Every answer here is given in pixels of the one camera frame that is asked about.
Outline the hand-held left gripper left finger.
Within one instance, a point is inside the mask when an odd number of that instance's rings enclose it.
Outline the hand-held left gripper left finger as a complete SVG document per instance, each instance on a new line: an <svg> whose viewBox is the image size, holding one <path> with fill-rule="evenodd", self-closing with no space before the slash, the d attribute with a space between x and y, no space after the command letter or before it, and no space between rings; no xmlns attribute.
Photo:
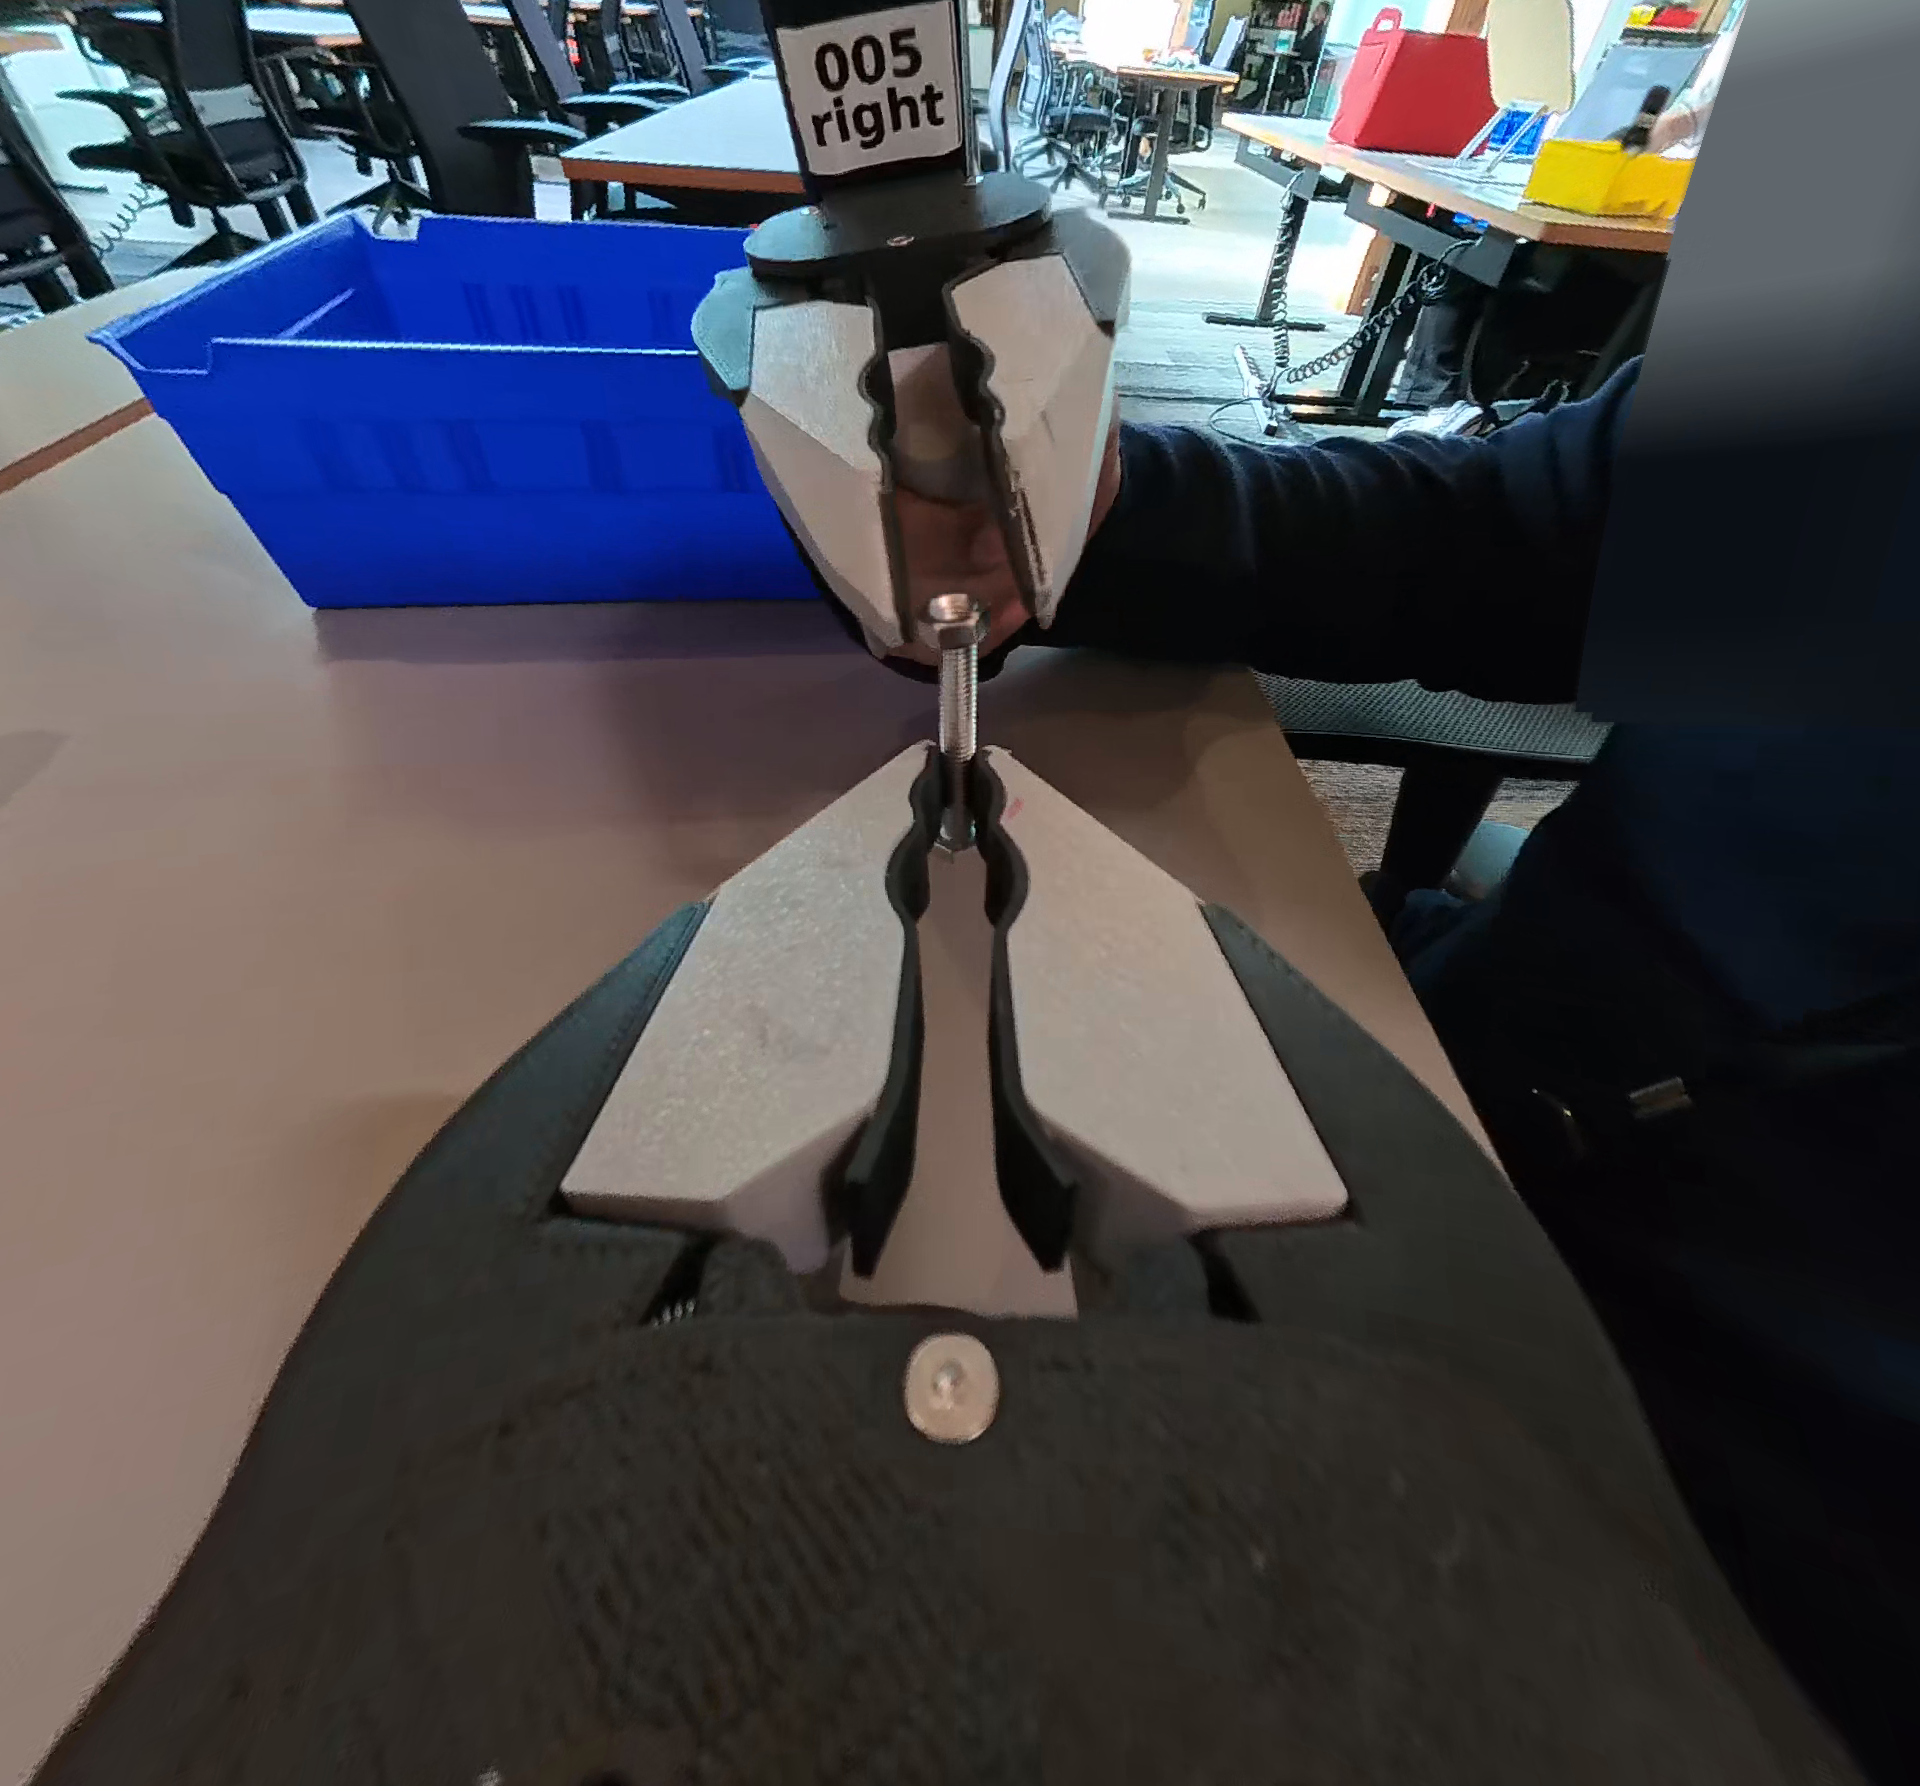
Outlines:
<svg viewBox="0 0 1920 1786"><path fill-rule="evenodd" d="M871 1272L913 1168L930 745L718 886L563 1182L585 1218Z"/></svg>

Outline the steel hex bolt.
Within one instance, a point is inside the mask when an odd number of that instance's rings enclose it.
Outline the steel hex bolt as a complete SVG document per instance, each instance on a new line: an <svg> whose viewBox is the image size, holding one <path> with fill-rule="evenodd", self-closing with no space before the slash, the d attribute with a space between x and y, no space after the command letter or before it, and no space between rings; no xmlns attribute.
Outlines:
<svg viewBox="0 0 1920 1786"><path fill-rule="evenodd" d="M938 654L940 817L973 821L970 777L978 754L980 652L991 610L971 594L944 592L924 604L924 636Z"/></svg>

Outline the person's right forearm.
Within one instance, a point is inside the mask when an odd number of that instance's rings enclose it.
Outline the person's right forearm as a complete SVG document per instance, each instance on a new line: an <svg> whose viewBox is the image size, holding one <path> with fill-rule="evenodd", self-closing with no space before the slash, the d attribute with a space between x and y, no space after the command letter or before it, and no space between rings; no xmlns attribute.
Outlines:
<svg viewBox="0 0 1920 1786"><path fill-rule="evenodd" d="M1643 365L1479 438L1122 425L1116 500L1033 643L1570 703Z"/></svg>

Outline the wooden desk with black legs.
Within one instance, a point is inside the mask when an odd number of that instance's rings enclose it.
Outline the wooden desk with black legs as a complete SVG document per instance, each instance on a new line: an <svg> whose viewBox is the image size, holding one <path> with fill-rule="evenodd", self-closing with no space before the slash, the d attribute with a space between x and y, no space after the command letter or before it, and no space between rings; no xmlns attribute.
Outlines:
<svg viewBox="0 0 1920 1786"><path fill-rule="evenodd" d="M1246 322L1271 336L1268 370L1247 348L1238 356L1246 402L1270 436L1305 428L1379 428L1410 414L1394 382L1421 313L1450 279L1543 290L1549 270L1593 260L1628 292L1620 323L1566 382L1570 398L1596 393L1615 368L1644 349L1666 279L1671 214L1596 214L1537 202L1524 167L1482 167L1401 152L1348 149L1328 123L1230 112L1234 162L1280 186L1287 210L1259 307ZM1357 332L1317 359L1293 356L1294 325L1287 290L1308 213L1324 179L1345 182L1342 213L1387 245Z"/></svg>

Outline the person's right hand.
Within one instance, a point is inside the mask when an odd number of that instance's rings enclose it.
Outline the person's right hand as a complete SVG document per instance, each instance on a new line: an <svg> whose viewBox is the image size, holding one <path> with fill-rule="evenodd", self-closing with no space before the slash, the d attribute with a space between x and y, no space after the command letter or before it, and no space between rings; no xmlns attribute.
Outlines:
<svg viewBox="0 0 1920 1786"><path fill-rule="evenodd" d="M980 640L986 679L1001 673L1003 661L1024 646L1096 646L1126 650L1131 643L1126 607L1096 604L1092 589L1072 587L1064 632L1029 638L1032 620L1020 602L1013 559L991 507L978 502L934 502L899 494L899 530L913 610L924 614L940 597L971 598L988 616Z"/></svg>

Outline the blue plastic bin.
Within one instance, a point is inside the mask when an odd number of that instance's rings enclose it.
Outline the blue plastic bin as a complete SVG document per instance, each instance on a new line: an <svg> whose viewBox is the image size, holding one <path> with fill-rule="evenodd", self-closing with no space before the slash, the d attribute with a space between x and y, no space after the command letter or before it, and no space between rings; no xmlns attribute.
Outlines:
<svg viewBox="0 0 1920 1786"><path fill-rule="evenodd" d="M90 339L309 607L816 598L691 336L745 239L341 213Z"/></svg>

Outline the grey mesh office chair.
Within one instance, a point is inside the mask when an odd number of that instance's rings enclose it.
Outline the grey mesh office chair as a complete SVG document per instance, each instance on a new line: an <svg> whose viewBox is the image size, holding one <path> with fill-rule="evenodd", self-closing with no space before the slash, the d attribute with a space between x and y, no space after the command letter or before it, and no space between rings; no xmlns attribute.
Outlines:
<svg viewBox="0 0 1920 1786"><path fill-rule="evenodd" d="M1572 706L1487 701L1412 681L1258 684L1297 758L1400 771L1384 853L1363 885L1382 919L1415 892L1476 899L1496 886L1522 840L1484 825L1501 786L1578 782L1609 734Z"/></svg>

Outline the yellow box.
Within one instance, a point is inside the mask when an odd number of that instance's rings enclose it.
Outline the yellow box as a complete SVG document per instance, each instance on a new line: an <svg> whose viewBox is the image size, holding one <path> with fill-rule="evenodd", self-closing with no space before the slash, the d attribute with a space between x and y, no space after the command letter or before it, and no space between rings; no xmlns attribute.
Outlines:
<svg viewBox="0 0 1920 1786"><path fill-rule="evenodd" d="M1674 219L1688 194L1695 157L1674 157L1620 143L1542 143L1526 202L1570 214Z"/></svg>

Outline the row of black office chairs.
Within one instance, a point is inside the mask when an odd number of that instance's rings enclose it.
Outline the row of black office chairs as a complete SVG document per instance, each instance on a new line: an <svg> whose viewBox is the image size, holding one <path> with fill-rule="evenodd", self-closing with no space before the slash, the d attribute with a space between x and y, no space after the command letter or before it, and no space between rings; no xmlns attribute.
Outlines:
<svg viewBox="0 0 1920 1786"><path fill-rule="evenodd" d="M493 56L461 0L344 0L357 27L361 70L392 107L403 159L425 170L425 206L437 214L533 217L533 157L558 157L612 128L678 107L685 88L635 82L586 93L531 0L506 0L531 56L554 68L556 114L514 115ZM158 72L165 107L146 114L132 94L80 98L120 115L116 144L77 149L80 167L132 170L178 210L215 217L217 239L192 262L227 260L244 242L225 214L261 213L281 234L277 204L294 202L304 173L286 115L270 97L246 0L158 0L171 43Z"/></svg>

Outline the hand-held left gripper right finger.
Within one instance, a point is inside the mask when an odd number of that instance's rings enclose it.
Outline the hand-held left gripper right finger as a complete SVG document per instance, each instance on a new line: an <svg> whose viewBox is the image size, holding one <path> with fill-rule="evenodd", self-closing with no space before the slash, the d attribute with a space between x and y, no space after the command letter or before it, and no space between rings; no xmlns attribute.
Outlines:
<svg viewBox="0 0 1920 1786"><path fill-rule="evenodd" d="M999 746L978 760L978 850L996 1184L1044 1270L1347 1209L1230 963L1239 919Z"/></svg>

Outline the grey background table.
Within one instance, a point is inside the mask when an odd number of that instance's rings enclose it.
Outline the grey background table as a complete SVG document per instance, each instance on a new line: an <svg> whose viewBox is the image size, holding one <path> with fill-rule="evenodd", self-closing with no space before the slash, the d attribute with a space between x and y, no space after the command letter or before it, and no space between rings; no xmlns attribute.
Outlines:
<svg viewBox="0 0 1920 1786"><path fill-rule="evenodd" d="M750 228L804 204L778 74L729 85L563 152L572 186L635 189L679 223Z"/></svg>

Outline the red box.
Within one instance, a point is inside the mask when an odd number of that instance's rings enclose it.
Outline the red box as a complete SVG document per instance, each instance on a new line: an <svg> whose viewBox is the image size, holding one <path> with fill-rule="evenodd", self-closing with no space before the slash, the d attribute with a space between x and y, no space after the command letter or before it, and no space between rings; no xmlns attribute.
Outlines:
<svg viewBox="0 0 1920 1786"><path fill-rule="evenodd" d="M1455 159L1496 118L1484 36L1410 28L1384 6L1345 77L1330 143Z"/></svg>

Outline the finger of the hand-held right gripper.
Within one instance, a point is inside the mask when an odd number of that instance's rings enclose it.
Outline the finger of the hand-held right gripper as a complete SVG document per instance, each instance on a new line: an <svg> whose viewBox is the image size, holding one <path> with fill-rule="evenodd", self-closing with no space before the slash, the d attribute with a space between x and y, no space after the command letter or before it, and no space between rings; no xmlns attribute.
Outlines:
<svg viewBox="0 0 1920 1786"><path fill-rule="evenodd" d="M759 305L742 419L759 475L824 589L871 648L906 646L876 313L830 300Z"/></svg>
<svg viewBox="0 0 1920 1786"><path fill-rule="evenodd" d="M1085 552L1116 418L1116 255L1020 255L944 292L988 502L1029 620L1049 621Z"/></svg>

